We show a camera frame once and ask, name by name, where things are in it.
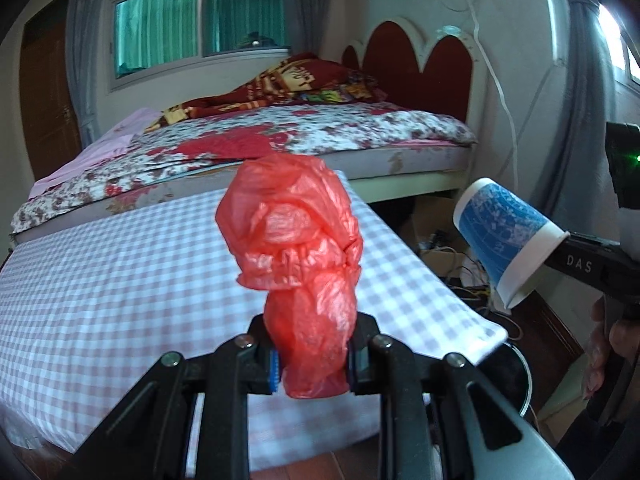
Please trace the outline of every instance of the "screw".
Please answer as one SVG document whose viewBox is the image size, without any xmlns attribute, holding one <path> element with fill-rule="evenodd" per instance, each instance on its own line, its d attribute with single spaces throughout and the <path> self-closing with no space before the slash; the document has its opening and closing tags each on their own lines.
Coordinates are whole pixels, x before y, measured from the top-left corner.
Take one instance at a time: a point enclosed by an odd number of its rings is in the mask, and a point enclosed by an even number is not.
<svg viewBox="0 0 640 480">
<path fill-rule="evenodd" d="M 167 352 L 160 358 L 160 362 L 170 368 L 180 362 L 180 354 L 178 352 Z"/>
<path fill-rule="evenodd" d="M 372 342 L 378 348 L 389 348 L 393 344 L 393 340 L 388 335 L 383 334 L 373 336 Z"/>
<path fill-rule="evenodd" d="M 466 363 L 466 359 L 460 354 L 447 354 L 446 359 L 447 363 L 454 368 L 462 368 Z"/>
<path fill-rule="evenodd" d="M 236 336 L 234 342 L 240 348 L 245 349 L 251 348 L 254 345 L 255 340 L 251 334 L 240 334 L 239 336 Z"/>
</svg>

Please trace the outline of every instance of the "red plastic bag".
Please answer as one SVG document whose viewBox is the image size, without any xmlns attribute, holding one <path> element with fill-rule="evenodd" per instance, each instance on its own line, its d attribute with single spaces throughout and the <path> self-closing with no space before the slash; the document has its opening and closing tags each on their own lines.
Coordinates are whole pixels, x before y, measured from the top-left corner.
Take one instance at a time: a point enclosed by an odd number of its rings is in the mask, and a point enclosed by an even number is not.
<svg viewBox="0 0 640 480">
<path fill-rule="evenodd" d="M 241 269 L 238 283 L 269 291 L 264 322 L 284 364 L 287 395 L 348 391 L 344 364 L 362 237 L 337 175 L 314 156 L 245 161 L 216 222 Z"/>
</svg>

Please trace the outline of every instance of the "red heart-shaped headboard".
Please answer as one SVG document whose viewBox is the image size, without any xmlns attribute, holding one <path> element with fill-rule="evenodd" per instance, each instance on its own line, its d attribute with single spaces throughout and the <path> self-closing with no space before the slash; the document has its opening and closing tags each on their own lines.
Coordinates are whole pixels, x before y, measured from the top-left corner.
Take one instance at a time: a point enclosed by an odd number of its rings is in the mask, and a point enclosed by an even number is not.
<svg viewBox="0 0 640 480">
<path fill-rule="evenodd" d="M 383 22 L 367 43 L 362 67 L 352 46 L 342 54 L 342 64 L 375 77 L 388 100 L 399 106 L 466 121 L 473 60 L 455 36 L 444 36 L 420 71 L 412 42 L 402 27 Z"/>
</svg>

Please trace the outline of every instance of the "headboard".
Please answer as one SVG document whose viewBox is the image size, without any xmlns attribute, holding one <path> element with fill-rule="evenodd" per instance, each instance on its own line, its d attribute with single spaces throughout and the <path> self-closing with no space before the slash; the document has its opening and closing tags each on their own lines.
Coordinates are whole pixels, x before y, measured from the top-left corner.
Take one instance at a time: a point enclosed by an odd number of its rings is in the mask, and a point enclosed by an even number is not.
<svg viewBox="0 0 640 480">
<path fill-rule="evenodd" d="M 397 105 L 447 114 L 479 131 L 487 68 L 473 37 L 457 27 L 425 41 L 409 20 L 386 20 L 364 44 L 352 41 L 342 64 L 375 77 Z"/>
</svg>

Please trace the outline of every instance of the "floral bedspread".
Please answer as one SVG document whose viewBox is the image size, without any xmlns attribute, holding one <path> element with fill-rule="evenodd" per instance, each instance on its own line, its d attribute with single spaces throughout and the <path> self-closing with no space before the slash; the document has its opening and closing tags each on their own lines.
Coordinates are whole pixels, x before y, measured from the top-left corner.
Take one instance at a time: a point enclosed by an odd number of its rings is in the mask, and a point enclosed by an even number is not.
<svg viewBox="0 0 640 480">
<path fill-rule="evenodd" d="M 139 136 L 126 154 L 29 200 L 15 213 L 12 228 L 19 233 L 91 202 L 273 151 L 323 155 L 412 139 L 476 142 L 452 117 L 385 102 L 271 106 L 183 121 Z"/>
</svg>

